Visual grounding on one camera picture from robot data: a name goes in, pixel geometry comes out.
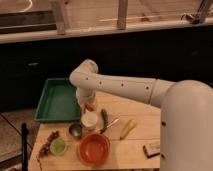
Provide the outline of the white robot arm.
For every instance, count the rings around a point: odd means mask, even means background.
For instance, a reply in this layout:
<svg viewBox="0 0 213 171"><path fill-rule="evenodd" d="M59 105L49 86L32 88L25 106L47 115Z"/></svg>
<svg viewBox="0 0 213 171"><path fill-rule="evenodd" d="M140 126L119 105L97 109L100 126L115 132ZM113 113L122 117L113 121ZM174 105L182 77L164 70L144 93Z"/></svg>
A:
<svg viewBox="0 0 213 171"><path fill-rule="evenodd" d="M101 75L87 59L69 81L79 102L89 102L96 91L158 107L160 171L213 171L213 88L196 80L178 82L156 78Z"/></svg>

